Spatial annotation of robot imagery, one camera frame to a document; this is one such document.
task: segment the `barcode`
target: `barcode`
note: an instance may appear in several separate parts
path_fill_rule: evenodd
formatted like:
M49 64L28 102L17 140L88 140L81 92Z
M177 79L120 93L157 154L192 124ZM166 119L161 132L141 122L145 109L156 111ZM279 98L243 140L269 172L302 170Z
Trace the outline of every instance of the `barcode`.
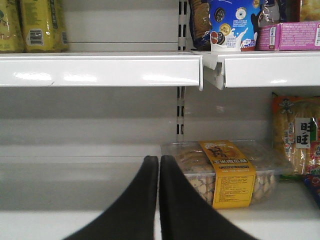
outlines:
M315 36L314 45L320 46L320 28L319 27L316 29L316 36Z
M62 33L62 43L63 44L68 44L67 33L66 32Z
M31 45L43 45L44 38L42 30L30 30L30 44Z

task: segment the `plastic wrapper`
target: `plastic wrapper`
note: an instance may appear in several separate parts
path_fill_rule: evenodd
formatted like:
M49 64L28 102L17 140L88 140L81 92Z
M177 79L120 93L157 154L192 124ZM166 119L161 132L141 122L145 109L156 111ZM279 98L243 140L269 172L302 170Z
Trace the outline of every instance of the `plastic wrapper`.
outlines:
M301 0L299 20L300 22L319 21L320 20L320 1L319 0Z
M22 53L21 33L16 0L0 0L0 53Z
M320 208L320 170L315 171L314 174L307 174L304 178L304 184L309 189L313 199Z
M320 97L274 96L273 147L293 164L292 175L320 166Z
M68 49L61 0L21 0L22 29L28 53Z
M193 46L202 51L210 50L209 0L189 0L190 33Z
M266 200L276 189L281 174L290 173L292 165L272 148L254 140L231 141L254 165L256 179L251 204ZM213 204L216 172L198 142L176 142L161 146L163 155L171 155L190 184L210 205Z
M279 9L282 23L320 20L319 0L279 0Z
M58 23L58 34L59 34L59 48L61 52L69 50L68 38L67 38L67 27L65 20L65 11L63 7L63 0L55 0L56 2L56 17Z
M280 22L280 8L278 0L264 0L259 18L259 27L278 24Z

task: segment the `blue cookie package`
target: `blue cookie package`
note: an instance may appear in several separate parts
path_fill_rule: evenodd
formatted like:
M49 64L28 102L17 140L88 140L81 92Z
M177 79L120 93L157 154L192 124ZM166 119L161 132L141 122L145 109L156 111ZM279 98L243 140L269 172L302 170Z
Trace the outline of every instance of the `blue cookie package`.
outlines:
M320 172L307 174L304 178L304 184L310 190L316 204L320 208Z

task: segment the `product label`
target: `product label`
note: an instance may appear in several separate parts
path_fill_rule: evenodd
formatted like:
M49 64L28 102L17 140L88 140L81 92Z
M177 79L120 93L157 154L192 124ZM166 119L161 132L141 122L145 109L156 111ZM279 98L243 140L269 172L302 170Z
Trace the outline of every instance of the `product label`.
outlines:
M256 179L255 167L230 141L200 141L199 144L215 170L213 207L248 207Z
M317 126L313 118L295 118L295 142L298 149L309 149L311 142L317 139Z
M316 34L315 34L315 41L314 45L316 47L320 46L320 24L316 26Z

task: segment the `white shelf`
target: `white shelf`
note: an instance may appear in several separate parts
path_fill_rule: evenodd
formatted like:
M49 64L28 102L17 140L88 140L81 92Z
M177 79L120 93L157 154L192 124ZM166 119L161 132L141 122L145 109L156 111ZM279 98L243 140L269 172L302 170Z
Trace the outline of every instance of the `white shelf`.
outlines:
M320 239L320 210L302 182L280 183L265 202L219 212L260 240Z
M114 203L143 160L82 159L52 157L47 163L45 158L42 163L0 163L0 238L64 239Z
M0 87L197 86L202 56L191 52L65 52L0 55Z
M320 86L320 51L204 52L204 79L218 89Z

